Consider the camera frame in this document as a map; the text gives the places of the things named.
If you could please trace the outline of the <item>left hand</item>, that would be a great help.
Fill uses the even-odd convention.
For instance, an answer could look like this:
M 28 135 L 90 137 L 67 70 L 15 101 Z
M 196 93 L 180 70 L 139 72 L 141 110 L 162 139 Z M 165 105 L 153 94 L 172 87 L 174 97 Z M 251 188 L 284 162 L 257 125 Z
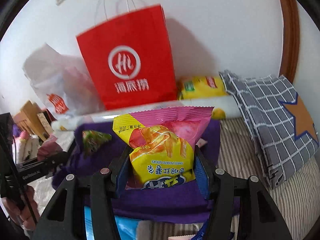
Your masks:
M 34 212 L 35 218 L 39 220 L 39 211 L 37 209 L 37 203 L 34 200 L 34 188 L 32 186 L 27 186 L 25 188 L 28 200 Z M 24 207 L 23 210 L 20 210 L 17 205 L 9 200 L 8 198 L 4 197 L 1 198 L 2 204 L 4 205 L 6 211 L 8 212 L 10 218 L 17 224 L 20 225 L 22 228 L 28 231 L 34 231 L 36 228 L 36 224 L 33 220 L 31 212 L 27 205 Z

